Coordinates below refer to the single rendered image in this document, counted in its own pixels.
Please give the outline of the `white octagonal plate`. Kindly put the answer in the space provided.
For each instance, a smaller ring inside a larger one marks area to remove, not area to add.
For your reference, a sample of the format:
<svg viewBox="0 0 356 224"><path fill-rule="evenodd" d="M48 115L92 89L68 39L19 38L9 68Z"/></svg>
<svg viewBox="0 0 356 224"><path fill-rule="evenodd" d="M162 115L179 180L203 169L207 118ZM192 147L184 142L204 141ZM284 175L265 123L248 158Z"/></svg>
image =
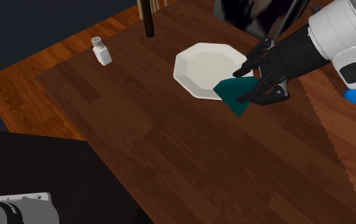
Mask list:
<svg viewBox="0 0 356 224"><path fill-rule="evenodd" d="M244 62L246 56L230 45L196 43L176 55L173 78L193 97L219 101L214 87Z"/></svg>

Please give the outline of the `white salt shaker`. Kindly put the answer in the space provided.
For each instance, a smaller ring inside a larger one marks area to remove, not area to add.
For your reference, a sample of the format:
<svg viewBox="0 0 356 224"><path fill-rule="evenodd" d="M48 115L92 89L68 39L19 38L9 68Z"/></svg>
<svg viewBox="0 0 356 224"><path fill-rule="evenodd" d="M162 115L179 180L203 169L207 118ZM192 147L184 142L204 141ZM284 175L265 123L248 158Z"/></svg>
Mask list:
<svg viewBox="0 0 356 224"><path fill-rule="evenodd" d="M91 39L93 45L93 52L96 55L97 60L103 66L108 65L112 62L111 55L108 51L108 48L104 45L102 39L99 36L93 37Z"/></svg>

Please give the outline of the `wooden chair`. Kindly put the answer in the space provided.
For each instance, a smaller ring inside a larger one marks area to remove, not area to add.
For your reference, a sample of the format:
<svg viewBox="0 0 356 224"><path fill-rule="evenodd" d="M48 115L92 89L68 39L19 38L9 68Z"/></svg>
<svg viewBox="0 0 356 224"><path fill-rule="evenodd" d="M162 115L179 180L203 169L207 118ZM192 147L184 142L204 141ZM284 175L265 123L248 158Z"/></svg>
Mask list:
<svg viewBox="0 0 356 224"><path fill-rule="evenodd" d="M161 9L161 1L164 2L164 6L169 5L169 0L137 0L139 18L143 20L145 34L148 38L155 36L152 15Z"/></svg>

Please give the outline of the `brown wooden table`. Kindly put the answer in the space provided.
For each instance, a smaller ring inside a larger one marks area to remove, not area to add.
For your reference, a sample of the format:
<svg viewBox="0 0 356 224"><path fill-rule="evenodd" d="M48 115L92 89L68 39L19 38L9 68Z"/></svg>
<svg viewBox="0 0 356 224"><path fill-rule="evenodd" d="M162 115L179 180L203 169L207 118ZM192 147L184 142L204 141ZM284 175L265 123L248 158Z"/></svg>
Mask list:
<svg viewBox="0 0 356 224"><path fill-rule="evenodd" d="M356 224L356 191L301 82L291 98L236 116L174 78L178 53L257 40L212 15L213 0L177 0L38 81L155 224Z"/></svg>

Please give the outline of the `dark robot stand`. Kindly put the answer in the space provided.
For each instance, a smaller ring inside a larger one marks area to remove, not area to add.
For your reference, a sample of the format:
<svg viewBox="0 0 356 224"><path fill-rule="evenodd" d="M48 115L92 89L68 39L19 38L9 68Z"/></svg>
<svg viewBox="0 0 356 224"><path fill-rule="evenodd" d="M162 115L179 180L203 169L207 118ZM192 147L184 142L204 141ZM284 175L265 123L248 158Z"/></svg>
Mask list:
<svg viewBox="0 0 356 224"><path fill-rule="evenodd" d="M87 142L0 132L0 195L38 192L60 224L154 224Z"/></svg>

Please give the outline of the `teal flat square thing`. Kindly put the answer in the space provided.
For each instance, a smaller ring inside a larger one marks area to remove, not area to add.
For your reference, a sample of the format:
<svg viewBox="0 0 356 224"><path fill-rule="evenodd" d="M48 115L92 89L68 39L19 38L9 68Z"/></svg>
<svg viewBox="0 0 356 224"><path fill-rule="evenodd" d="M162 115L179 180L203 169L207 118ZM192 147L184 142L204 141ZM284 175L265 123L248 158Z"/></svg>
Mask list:
<svg viewBox="0 0 356 224"><path fill-rule="evenodd" d="M236 98L251 91L251 89L256 85L257 81L258 79L254 76L229 78L220 81L213 88L213 91L221 98L221 100L236 116L240 117L245 109L249 106L250 102L238 102Z"/></svg>

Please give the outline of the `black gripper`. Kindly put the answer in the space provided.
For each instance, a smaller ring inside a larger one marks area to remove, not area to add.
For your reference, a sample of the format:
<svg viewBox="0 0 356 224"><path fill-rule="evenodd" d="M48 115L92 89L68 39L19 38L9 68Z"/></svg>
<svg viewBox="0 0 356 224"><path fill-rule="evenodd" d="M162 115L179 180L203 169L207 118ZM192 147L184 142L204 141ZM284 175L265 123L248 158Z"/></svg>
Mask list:
<svg viewBox="0 0 356 224"><path fill-rule="evenodd" d="M275 45L266 38L257 43L246 56L246 61L233 72L233 77L242 77L259 67L260 79L248 92L238 96L237 102L252 102L266 106L290 99L287 82L330 63L314 46L309 25L287 36Z"/></svg>

